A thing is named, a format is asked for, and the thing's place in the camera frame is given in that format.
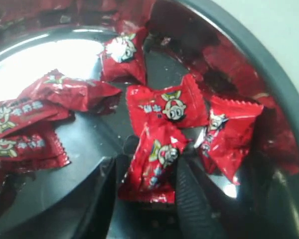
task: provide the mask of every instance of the cartoon mascot logo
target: cartoon mascot logo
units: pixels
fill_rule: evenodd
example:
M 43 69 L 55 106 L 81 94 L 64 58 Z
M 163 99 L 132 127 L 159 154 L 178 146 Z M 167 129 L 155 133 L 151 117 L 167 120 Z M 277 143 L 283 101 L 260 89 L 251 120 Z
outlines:
M 11 140 L 0 139 L 0 157 L 9 156 L 11 158 L 17 157 L 16 151 L 13 149 L 16 142 Z
M 118 63 L 126 62 L 133 59 L 136 48 L 132 40 L 136 34 L 129 34 L 124 36 L 118 36 L 112 40 L 105 47 L 106 55 L 113 58 Z
M 162 111 L 167 118 L 173 122 L 179 122 L 185 118 L 186 105 L 179 99 L 181 91 L 162 94 L 162 98 L 167 101 L 165 109 Z
M 215 115 L 214 111 L 211 110 L 208 131 L 221 130 L 227 121 L 228 119 L 226 118 L 225 114 Z
M 161 143 L 156 139 L 153 144 L 152 151 L 149 156 L 149 161 L 154 162 L 159 160 L 163 168 L 173 164 L 173 162 L 178 158 L 179 151 L 174 148 L 171 144 L 161 145 Z
M 9 121 L 11 109 L 7 107 L 0 108 L 0 133 L 5 132 L 10 128 L 16 127 L 16 124 Z

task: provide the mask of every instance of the shiny metal surface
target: shiny metal surface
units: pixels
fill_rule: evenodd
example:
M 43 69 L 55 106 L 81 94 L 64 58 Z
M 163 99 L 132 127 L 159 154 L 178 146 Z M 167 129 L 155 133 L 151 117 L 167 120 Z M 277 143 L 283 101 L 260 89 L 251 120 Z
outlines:
M 184 57 L 195 55 L 202 45 L 213 41 L 215 29 L 194 12 L 170 1 L 158 2 L 168 4 L 154 8 L 154 29 L 181 42 Z M 101 43 L 116 35 L 112 28 L 100 26 L 99 22 L 72 24 L 71 11 L 58 13 L 53 23 L 48 22 L 48 18 L 35 19 L 41 20 L 42 25 L 36 31 L 10 27 L 0 32 L 0 100 L 15 98 L 24 87 L 54 68 L 70 77 L 98 79 L 100 63 L 96 55 L 102 50 Z M 184 24 L 175 25 L 176 20 Z M 179 84 L 187 72 L 176 60 L 153 51 L 146 54 L 146 64 L 149 86 L 156 89 Z M 127 86 L 115 85 L 122 89 Z M 59 125 L 57 133 L 72 164 L 59 170 L 37 172 L 34 181 L 28 179 L 14 205 L 0 218 L 0 233 L 61 200 L 98 166 L 102 157 L 122 152 L 125 138 L 133 134 L 124 97 L 115 114 L 97 118 L 91 114 L 76 114 L 76 120 Z M 200 129 L 185 133 L 197 137 Z M 220 202 L 226 202 L 218 205 L 216 211 L 225 215 L 225 221 L 234 215 L 231 232 L 242 230 L 242 222 L 252 225 L 254 218 L 250 220 L 246 216 L 252 211 L 268 227 L 280 228 L 291 235 L 290 238 L 299 238 L 299 175 L 287 176 L 259 155 L 253 159 L 239 172 L 238 177 L 243 182 L 239 187 L 224 177 L 210 176 L 219 191 L 214 194 L 217 197 L 211 199 L 221 198 Z M 246 226 L 246 230 L 249 229 L 251 232 L 262 230 Z

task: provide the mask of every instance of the white surface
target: white surface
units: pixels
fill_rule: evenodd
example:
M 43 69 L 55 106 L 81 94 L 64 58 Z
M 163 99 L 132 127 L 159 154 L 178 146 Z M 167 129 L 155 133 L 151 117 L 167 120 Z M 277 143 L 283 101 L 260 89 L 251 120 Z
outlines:
M 249 29 L 299 92 L 299 0 L 213 0 Z

